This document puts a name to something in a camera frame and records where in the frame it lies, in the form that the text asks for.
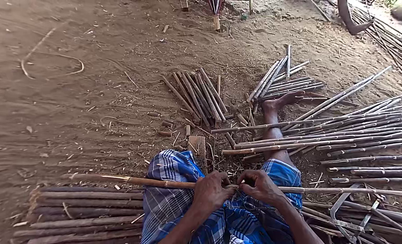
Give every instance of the bamboo strip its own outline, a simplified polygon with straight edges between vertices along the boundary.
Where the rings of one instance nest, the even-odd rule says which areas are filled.
[[[118,175],[95,175],[95,174],[67,174],[63,175],[64,178],[76,180],[105,180],[105,181],[120,181],[126,184],[136,185],[149,185],[156,187],[167,188],[189,188],[194,189],[195,183],[192,182],[177,182],[177,181],[158,181],[153,179],[134,178],[130,176]],[[382,195],[396,195],[402,196],[402,191],[379,190],[379,189],[366,189],[366,188],[300,188],[300,187],[279,187],[282,192],[288,193],[372,193]]]
[[[339,172],[339,171],[350,171],[350,170],[360,170],[360,169],[367,169],[367,170],[402,170],[402,166],[388,166],[388,167],[330,167],[326,170],[328,172]]]
[[[261,95],[259,95],[259,97],[263,98],[267,92],[267,89],[271,86],[271,84],[274,82],[274,80],[276,79],[276,76],[279,74],[280,70],[282,69],[282,67],[284,66],[285,62],[287,61],[288,56],[285,56],[285,58],[281,59],[281,61],[279,62],[279,64],[276,66],[274,74],[272,76],[272,78],[267,82],[266,86],[264,87],[263,91],[261,92]]]
[[[186,109],[189,110],[189,113],[192,115],[193,119],[195,119],[195,121],[199,123],[201,119],[195,114],[193,109],[189,106],[189,104],[187,104],[184,98],[178,93],[178,91],[171,85],[171,83],[169,83],[169,81],[164,76],[162,76],[162,79],[165,82],[165,84],[169,87],[169,89],[171,89],[171,91],[178,97],[178,99],[180,99],[180,101],[183,103]]]
[[[372,176],[372,177],[402,177],[402,170],[377,170],[377,169],[352,169],[352,175]]]
[[[396,116],[402,115],[401,111],[398,113],[392,112],[380,112],[380,113],[371,113],[371,114],[364,114],[364,115],[351,115],[351,116],[339,116],[339,117],[329,117],[323,119],[312,119],[312,120],[294,120],[289,122],[281,122],[277,124],[265,124],[265,125],[257,125],[257,126],[248,126],[248,127],[234,127],[234,128],[226,128],[226,129],[216,129],[212,130],[212,134],[217,133],[225,133],[225,132],[232,132],[232,131],[247,131],[247,130],[254,130],[254,129],[263,129],[263,128],[273,128],[273,127],[281,127],[284,125],[298,125],[298,124],[312,124],[316,122],[324,122],[324,121],[331,121],[331,120],[343,120],[343,119],[358,119],[358,118],[365,118],[365,117],[373,117],[377,119],[382,119],[388,116]]]
[[[374,147],[340,150],[340,151],[330,152],[327,155],[328,155],[328,157],[333,157],[333,156],[338,156],[338,155],[343,155],[343,154],[353,153],[353,152],[356,152],[356,153],[357,152],[369,152],[369,151],[374,151],[374,150],[379,150],[379,149],[398,148],[398,147],[402,147],[402,143],[393,143],[393,144],[380,145],[380,146],[374,146]]]
[[[355,89],[360,89],[360,86],[365,86],[366,84],[368,84],[371,81],[377,79],[385,71],[387,71],[387,70],[389,70],[391,68],[392,68],[392,66],[388,66],[387,68],[383,69],[378,74],[372,75],[369,78],[366,78],[363,81],[360,81],[360,82],[350,86],[345,91],[336,94],[334,97],[332,97],[332,99],[329,99],[326,102],[318,105],[317,107],[315,107],[312,110],[308,111],[307,113],[303,114],[302,116],[300,116],[296,120],[311,119],[311,118],[315,117],[316,115],[320,114],[324,110],[326,110],[326,109],[330,108],[331,106],[333,106],[331,104],[336,104],[336,103],[338,103],[338,100],[343,100],[344,98],[346,98],[348,93],[354,91]],[[293,128],[296,128],[296,127],[297,126],[286,127],[286,128],[284,128],[284,130],[293,129]]]
[[[205,73],[204,69],[202,67],[199,68],[201,71],[202,76],[204,79],[207,81],[207,86],[210,88],[210,92],[213,93],[213,96],[216,98],[216,102],[219,104],[219,107],[226,113],[228,110],[225,107],[225,104],[222,102],[222,99],[220,98],[219,94],[217,93],[216,89],[214,88],[213,84],[211,83],[210,79],[208,78],[207,74]]]
[[[189,91],[189,94],[191,95],[193,102],[195,103],[195,107],[196,107],[196,109],[198,109],[199,114],[201,114],[201,118],[204,121],[205,125],[210,127],[210,123],[208,122],[207,117],[204,114],[204,111],[201,109],[201,106],[198,103],[197,97],[195,96],[195,92],[193,92],[193,89],[192,89],[191,84],[189,83],[189,80],[186,78],[185,75],[182,75],[182,73],[180,71],[178,72],[178,76],[182,78],[184,84],[186,85],[187,90]]]

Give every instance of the pile of sticks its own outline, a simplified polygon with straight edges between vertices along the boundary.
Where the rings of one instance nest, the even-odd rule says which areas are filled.
[[[351,15],[356,24],[366,23],[371,18],[368,12],[357,7],[353,8]],[[365,32],[392,57],[402,72],[402,33],[377,18]]]
[[[111,239],[139,243],[142,197],[142,190],[39,188],[31,193],[29,229],[17,230],[13,237],[28,244],[109,243]]]
[[[277,99],[288,92],[295,92],[299,90],[311,92],[323,87],[323,82],[315,82],[315,79],[312,79],[309,76],[290,80],[290,76],[292,74],[304,69],[305,65],[308,63],[309,61],[306,61],[291,67],[291,45],[287,45],[286,56],[279,61],[276,61],[270,67],[270,69],[247,98],[247,102],[256,103],[258,101],[267,99]]]
[[[187,71],[172,72],[172,76],[184,97],[165,77],[162,79],[180,99],[196,123],[204,122],[207,127],[219,128],[220,123],[226,121],[224,114],[228,110],[220,98],[220,75],[216,77],[216,87],[202,67],[193,76]]]

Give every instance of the bundle of bamboo sticks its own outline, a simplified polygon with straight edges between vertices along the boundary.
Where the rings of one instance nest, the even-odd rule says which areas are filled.
[[[31,193],[28,230],[13,237],[28,244],[84,243],[124,239],[142,233],[143,190],[99,187],[45,187]]]
[[[323,87],[323,82],[315,82],[315,79],[312,79],[309,76],[290,80],[290,75],[304,69],[305,65],[308,63],[309,61],[306,61],[291,67],[291,45],[287,45],[286,56],[279,61],[276,61],[270,67],[247,98],[247,102],[277,99],[288,92],[295,92],[298,90],[311,92]]]
[[[228,110],[220,98],[220,75],[217,76],[216,87],[202,67],[195,75],[190,75],[187,71],[179,71],[172,72],[172,76],[184,97],[165,77],[162,79],[180,99],[196,123],[204,122],[207,127],[218,128],[220,123],[226,120],[224,114]]]

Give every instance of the foot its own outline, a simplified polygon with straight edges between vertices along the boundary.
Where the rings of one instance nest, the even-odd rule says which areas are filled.
[[[295,91],[287,93],[279,99],[266,100],[263,102],[263,110],[273,109],[278,111],[285,105],[297,103],[303,98],[303,95],[305,95],[305,91]]]

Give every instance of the dirt ground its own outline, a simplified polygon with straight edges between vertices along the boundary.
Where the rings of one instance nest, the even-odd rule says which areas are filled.
[[[162,119],[178,122],[176,130],[183,132],[184,118],[190,117],[162,75],[172,80],[170,72],[199,66],[210,77],[220,74],[224,102],[236,113],[247,108],[244,92],[251,92],[285,55],[283,44],[292,45],[293,65],[311,61],[299,75],[326,82],[320,91],[326,95],[392,63],[364,35],[353,37],[341,25],[323,22],[309,1],[278,4],[277,10],[246,21],[228,10],[229,36],[213,30],[204,2],[192,2],[185,13],[178,0],[0,1],[0,243],[9,242],[11,226],[25,217],[28,194],[38,184],[66,184],[60,176],[68,172],[142,177],[148,166],[144,159],[172,148],[175,137],[156,135],[165,130]],[[163,33],[165,25],[169,29]],[[52,28],[56,30],[25,64],[35,78],[30,79],[20,60]],[[85,70],[52,78],[80,69],[78,61],[54,54],[80,59]],[[365,105],[401,93],[402,76],[392,71],[350,101]],[[293,119],[312,106],[290,106],[282,115]],[[330,113],[349,109],[336,106]],[[148,116],[148,111],[162,117]],[[106,116],[124,125],[109,127]],[[256,119],[263,121],[260,113]],[[197,129],[193,133],[206,135]],[[176,143],[183,141],[180,136]],[[217,143],[227,147],[223,136]],[[324,171],[317,166],[324,158],[297,154],[304,185]],[[239,161],[225,158],[219,169],[229,170],[233,160]]]

